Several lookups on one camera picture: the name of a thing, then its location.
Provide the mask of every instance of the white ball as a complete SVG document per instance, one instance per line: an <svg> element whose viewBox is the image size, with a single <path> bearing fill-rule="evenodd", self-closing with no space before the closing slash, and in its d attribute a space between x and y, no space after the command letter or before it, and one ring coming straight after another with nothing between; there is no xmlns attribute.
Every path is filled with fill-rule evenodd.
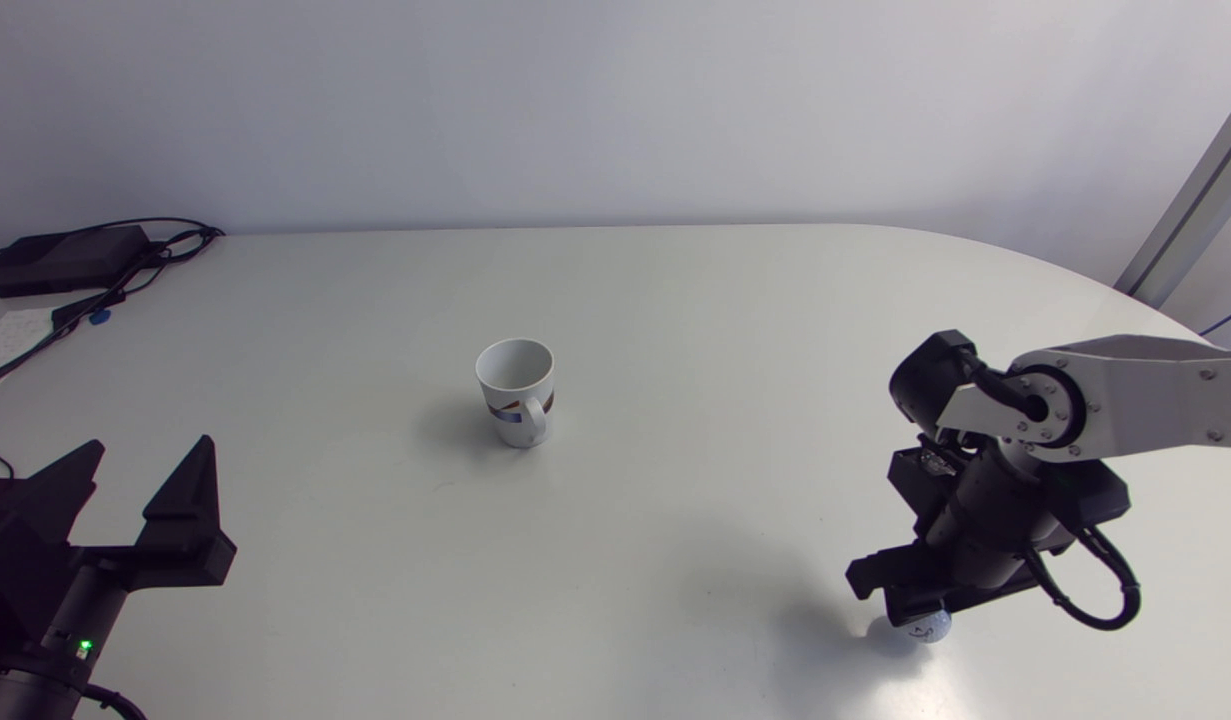
<svg viewBox="0 0 1231 720"><path fill-rule="evenodd" d="M924 618L918 618L912 620L912 623L900 625L897 630L904 634L905 638L912 638L917 642L938 642L944 638L948 638L949 630L953 629L953 615L948 614L948 610L939 610L934 614L926 615Z"/></svg>

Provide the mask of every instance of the white mug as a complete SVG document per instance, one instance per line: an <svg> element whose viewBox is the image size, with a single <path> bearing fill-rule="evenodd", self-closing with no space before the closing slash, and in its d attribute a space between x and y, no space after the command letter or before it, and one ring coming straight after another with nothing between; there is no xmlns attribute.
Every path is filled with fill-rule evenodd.
<svg viewBox="0 0 1231 720"><path fill-rule="evenodd" d="M512 447L534 447L551 430L551 351L543 342L513 338L486 347L476 357L495 432Z"/></svg>

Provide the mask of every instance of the colored stripe on mug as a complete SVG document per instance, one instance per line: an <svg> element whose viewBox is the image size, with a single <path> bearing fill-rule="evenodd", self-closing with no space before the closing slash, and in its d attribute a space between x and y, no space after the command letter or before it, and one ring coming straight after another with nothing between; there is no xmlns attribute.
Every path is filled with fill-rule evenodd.
<svg viewBox="0 0 1231 720"><path fill-rule="evenodd" d="M548 395L548 400L543 401L543 411L545 411L545 414L547 411L551 410L551 396L554 395L556 394L550 393L550 395ZM522 406L522 401L513 400L512 402L505 405L503 407L492 407L491 405L487 405L486 407L487 410L491 411L491 415L495 415L496 418L503 420L505 423L519 423L519 421L522 421L522 414L510 412L510 410L513 410L515 407L519 406Z"/></svg>

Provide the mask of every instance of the black box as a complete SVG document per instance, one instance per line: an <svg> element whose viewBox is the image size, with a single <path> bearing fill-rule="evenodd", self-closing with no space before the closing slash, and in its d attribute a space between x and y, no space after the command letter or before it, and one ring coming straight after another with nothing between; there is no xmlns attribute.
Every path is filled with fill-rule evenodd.
<svg viewBox="0 0 1231 720"><path fill-rule="evenodd" d="M139 225L21 238L0 254L0 297L112 287L150 245Z"/></svg>

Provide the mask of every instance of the tabletop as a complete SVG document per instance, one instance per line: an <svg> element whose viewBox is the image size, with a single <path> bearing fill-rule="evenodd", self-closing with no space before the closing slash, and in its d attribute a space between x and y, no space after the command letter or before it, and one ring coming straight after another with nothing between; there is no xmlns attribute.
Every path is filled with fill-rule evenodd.
<svg viewBox="0 0 1231 720"><path fill-rule="evenodd" d="M1144 585L1121 631L1034 591L921 646L854 599L848 561L912 539L886 382L942 329L993 366L1197 337L897 228L223 238L12 374L0 452L27 474L100 438L71 542L126 544L214 437L230 577L132 594L94 674L154 720L1231 718L1231 450L1110 462L1133 508L1104 529ZM518 336L556 357L532 450L473 374ZM1119 607L1085 553L1049 565Z"/></svg>

